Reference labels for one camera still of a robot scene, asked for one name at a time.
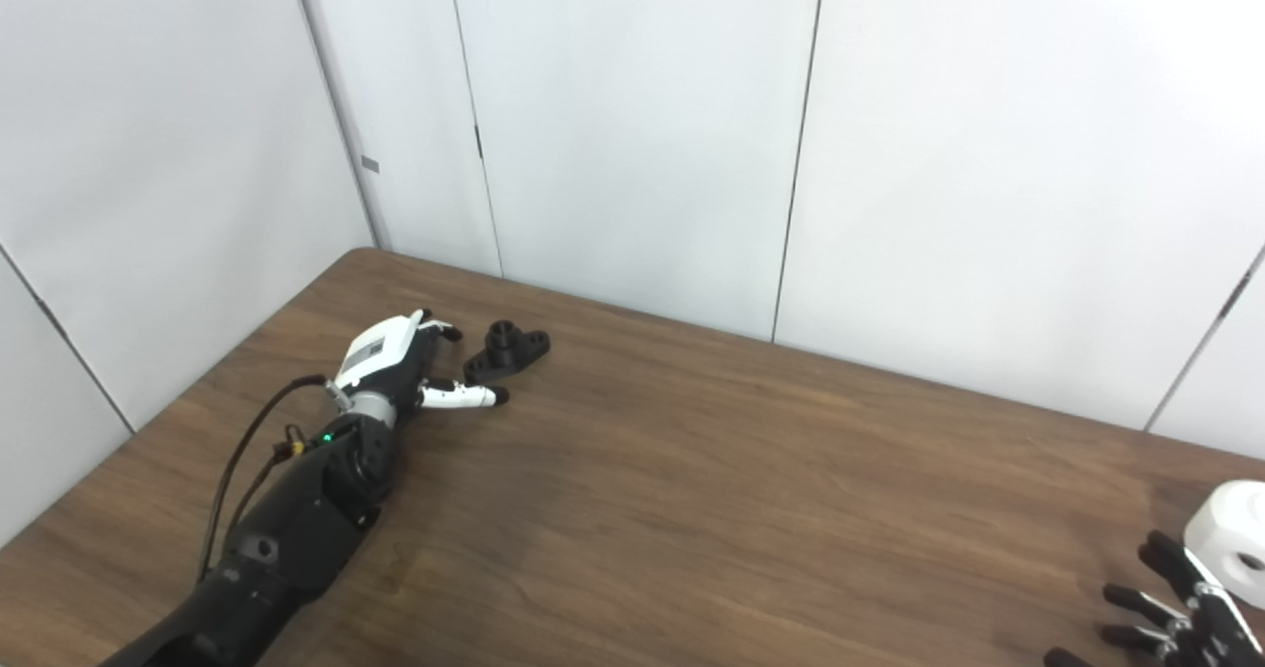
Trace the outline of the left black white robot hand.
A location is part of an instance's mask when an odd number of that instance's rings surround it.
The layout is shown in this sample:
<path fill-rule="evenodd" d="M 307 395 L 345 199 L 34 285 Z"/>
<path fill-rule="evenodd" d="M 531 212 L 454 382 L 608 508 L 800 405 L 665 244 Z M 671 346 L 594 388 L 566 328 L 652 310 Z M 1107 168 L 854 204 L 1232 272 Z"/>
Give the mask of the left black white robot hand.
<path fill-rule="evenodd" d="M 441 342 L 459 343 L 460 329 L 419 308 L 396 315 L 355 337 L 340 370 L 326 383 L 340 415 L 372 418 L 397 427 L 417 410 L 497 408 L 507 389 L 436 378 L 431 365 Z"/>

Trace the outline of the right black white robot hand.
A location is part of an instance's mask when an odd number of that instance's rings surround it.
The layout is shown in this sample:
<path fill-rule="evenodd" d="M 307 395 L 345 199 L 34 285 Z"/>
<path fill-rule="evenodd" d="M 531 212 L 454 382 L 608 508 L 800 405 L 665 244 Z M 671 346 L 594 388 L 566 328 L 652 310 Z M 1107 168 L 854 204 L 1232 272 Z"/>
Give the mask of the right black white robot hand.
<path fill-rule="evenodd" d="M 1102 643 L 1156 666 L 1262 666 L 1262 643 L 1225 583 L 1193 551 L 1165 532 L 1150 532 L 1138 559 L 1179 601 L 1170 605 L 1142 590 L 1104 583 L 1102 597 L 1142 618 L 1138 624 L 1098 624 Z"/>

